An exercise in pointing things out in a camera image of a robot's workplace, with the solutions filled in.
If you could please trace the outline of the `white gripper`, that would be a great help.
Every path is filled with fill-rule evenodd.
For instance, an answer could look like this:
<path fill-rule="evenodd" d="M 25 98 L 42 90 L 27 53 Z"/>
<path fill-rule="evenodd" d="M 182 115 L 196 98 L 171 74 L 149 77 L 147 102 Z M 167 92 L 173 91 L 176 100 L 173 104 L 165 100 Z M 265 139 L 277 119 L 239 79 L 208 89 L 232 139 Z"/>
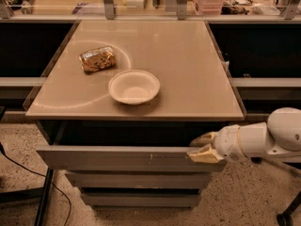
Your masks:
<path fill-rule="evenodd" d="M 229 162 L 242 161 L 245 156 L 239 146 L 239 129 L 239 125 L 226 126 L 217 134 L 209 132 L 199 136 L 190 142 L 190 146 L 201 148 L 187 155 L 196 163 L 217 164 L 224 158 Z"/>

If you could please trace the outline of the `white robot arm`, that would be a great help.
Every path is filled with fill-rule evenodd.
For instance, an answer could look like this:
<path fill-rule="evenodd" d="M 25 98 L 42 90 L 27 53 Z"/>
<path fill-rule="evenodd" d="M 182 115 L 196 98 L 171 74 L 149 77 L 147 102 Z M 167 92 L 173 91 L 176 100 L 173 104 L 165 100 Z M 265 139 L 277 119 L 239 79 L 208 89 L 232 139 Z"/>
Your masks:
<path fill-rule="evenodd" d="M 255 157 L 300 163 L 301 110 L 280 108 L 270 114 L 267 122 L 225 126 L 195 138 L 190 146 L 195 150 L 187 154 L 198 163 L 239 162 Z"/>

